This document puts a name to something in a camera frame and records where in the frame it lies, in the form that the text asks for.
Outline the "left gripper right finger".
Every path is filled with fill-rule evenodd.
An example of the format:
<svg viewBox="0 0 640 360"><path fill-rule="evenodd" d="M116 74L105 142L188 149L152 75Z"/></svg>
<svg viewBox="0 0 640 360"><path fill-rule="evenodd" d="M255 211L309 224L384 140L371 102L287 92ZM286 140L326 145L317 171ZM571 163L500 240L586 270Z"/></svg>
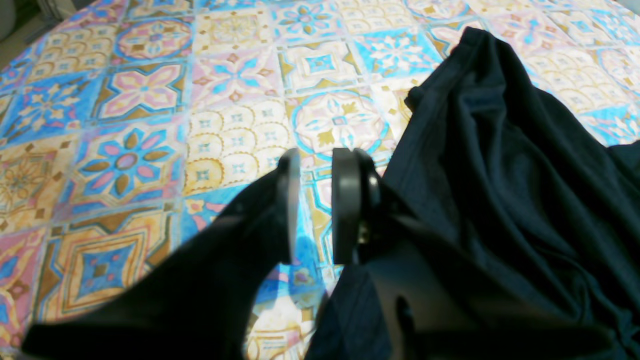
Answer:
<svg viewBox="0 0 640 360"><path fill-rule="evenodd" d="M601 326L546 313L427 229L368 153L335 148L333 260L375 288L391 360L576 360L610 351Z"/></svg>

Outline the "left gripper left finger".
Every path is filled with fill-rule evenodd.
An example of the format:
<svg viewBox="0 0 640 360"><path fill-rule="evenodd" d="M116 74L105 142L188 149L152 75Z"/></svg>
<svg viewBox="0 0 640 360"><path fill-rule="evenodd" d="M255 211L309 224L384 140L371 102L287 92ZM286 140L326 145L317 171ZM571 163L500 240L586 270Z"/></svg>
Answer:
<svg viewBox="0 0 640 360"><path fill-rule="evenodd" d="M259 287L294 260L300 154L245 187L210 225L114 300L32 325L23 360L240 360Z"/></svg>

